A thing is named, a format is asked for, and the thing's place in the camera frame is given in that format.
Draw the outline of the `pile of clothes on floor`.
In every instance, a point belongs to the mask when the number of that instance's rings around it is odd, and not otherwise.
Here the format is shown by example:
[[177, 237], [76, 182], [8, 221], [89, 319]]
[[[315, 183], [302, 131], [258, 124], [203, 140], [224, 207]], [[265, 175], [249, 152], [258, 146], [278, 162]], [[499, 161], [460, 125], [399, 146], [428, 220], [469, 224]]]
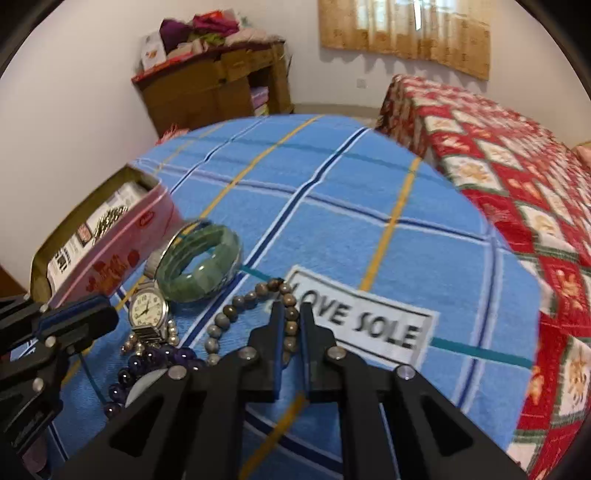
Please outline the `pile of clothes on floor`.
[[160, 145], [177, 137], [181, 137], [189, 132], [189, 129], [179, 128], [177, 125], [172, 125], [168, 128], [157, 140], [156, 144]]

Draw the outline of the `brown wooden desk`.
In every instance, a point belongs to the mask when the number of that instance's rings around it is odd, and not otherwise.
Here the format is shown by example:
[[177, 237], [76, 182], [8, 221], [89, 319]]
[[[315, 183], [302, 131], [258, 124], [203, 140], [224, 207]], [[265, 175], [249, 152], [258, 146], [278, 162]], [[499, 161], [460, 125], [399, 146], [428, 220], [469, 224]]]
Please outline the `brown wooden desk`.
[[159, 136], [172, 125], [194, 130], [254, 114], [252, 94], [269, 92], [270, 114], [290, 114], [294, 105], [287, 80], [284, 42], [243, 43], [208, 50], [199, 61], [134, 86]]

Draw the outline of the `beige window curtain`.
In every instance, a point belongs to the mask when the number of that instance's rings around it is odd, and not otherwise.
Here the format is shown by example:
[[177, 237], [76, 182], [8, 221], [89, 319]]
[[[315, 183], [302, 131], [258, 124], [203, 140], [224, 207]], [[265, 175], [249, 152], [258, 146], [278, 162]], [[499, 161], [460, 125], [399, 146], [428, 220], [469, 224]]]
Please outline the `beige window curtain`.
[[322, 47], [427, 60], [487, 81], [491, 1], [318, 2]]

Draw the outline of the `red patterned bedspread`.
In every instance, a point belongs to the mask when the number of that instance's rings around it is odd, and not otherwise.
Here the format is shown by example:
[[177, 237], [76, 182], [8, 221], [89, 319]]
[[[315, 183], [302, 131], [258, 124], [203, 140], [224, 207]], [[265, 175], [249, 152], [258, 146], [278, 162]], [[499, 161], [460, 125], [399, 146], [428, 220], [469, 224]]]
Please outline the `red patterned bedspread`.
[[409, 74], [393, 78], [377, 129], [447, 176], [540, 284], [536, 357], [509, 453], [547, 479], [590, 411], [590, 170], [535, 120]]

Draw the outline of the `clothes heap on desk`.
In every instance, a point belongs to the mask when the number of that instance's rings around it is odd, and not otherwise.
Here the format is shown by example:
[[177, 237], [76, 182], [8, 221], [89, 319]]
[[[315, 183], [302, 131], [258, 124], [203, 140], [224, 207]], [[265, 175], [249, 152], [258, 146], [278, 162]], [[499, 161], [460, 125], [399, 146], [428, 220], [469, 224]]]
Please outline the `clothes heap on desk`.
[[229, 11], [215, 10], [194, 15], [190, 21], [164, 19], [159, 36], [166, 53], [184, 44], [198, 42], [199, 49], [229, 47], [243, 43], [270, 44], [283, 37], [253, 27], [245, 27]]

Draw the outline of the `silver wristwatch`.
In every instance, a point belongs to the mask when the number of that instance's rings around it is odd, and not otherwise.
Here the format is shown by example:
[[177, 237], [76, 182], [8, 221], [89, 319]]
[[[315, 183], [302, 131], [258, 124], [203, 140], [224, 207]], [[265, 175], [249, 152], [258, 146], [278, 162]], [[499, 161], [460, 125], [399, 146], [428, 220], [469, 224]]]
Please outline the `silver wristwatch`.
[[144, 265], [144, 279], [131, 296], [127, 343], [135, 351], [148, 345], [162, 345], [168, 339], [169, 306], [156, 282], [156, 272], [165, 251], [163, 246], [150, 254]]

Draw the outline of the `pink metal tin box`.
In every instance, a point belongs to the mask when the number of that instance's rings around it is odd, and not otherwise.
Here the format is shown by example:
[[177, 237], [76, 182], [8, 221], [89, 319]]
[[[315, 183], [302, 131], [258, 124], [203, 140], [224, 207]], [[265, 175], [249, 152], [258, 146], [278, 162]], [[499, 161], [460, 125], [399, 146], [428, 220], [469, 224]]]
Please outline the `pink metal tin box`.
[[[137, 182], [147, 194], [98, 240], [52, 294], [46, 277], [48, 262], [77, 227], [126, 182]], [[34, 301], [52, 308], [90, 294], [109, 296], [181, 223], [181, 214], [164, 182], [124, 166], [78, 204], [40, 246], [32, 260], [29, 293]]]

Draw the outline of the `white product box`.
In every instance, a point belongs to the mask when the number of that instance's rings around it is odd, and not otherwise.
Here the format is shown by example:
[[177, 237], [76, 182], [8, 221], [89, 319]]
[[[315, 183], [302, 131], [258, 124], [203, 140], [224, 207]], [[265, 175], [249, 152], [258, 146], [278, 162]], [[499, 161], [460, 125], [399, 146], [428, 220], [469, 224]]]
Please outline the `white product box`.
[[144, 71], [150, 70], [167, 60], [163, 42], [158, 32], [150, 33], [140, 42], [140, 63]]

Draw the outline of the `flat red box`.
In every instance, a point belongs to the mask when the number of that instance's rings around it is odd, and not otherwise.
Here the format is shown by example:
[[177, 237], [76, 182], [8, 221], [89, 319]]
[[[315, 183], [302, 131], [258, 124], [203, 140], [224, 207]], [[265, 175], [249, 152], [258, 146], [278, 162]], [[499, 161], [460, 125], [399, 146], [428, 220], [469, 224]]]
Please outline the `flat red box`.
[[178, 70], [181, 67], [188, 66], [199, 61], [212, 60], [211, 56], [207, 55], [184, 55], [174, 57], [166, 60], [164, 63], [156, 65], [148, 70], [144, 70], [140, 73], [135, 74], [131, 79], [131, 83], [138, 85], [140, 82], [146, 79], [156, 78], [162, 74], [171, 73]]

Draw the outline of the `blue plaid tablecloth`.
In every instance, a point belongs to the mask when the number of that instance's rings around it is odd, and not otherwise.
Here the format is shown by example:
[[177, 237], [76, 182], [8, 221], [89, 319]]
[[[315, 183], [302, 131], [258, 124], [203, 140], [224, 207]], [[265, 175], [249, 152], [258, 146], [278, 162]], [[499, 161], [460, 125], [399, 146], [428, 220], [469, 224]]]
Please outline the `blue plaid tablecloth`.
[[78, 357], [51, 423], [57, 471], [168, 368], [245, 347], [283, 305], [280, 393], [249, 402], [235, 479], [346, 479], [337, 403], [304, 388], [301, 306], [342, 348], [414, 367], [510, 455], [538, 335], [540, 290], [499, 231], [414, 154], [342, 117], [230, 120], [131, 165], [170, 189], [160, 244], [168, 339], [129, 348], [144, 265], [109, 299], [119, 322]]

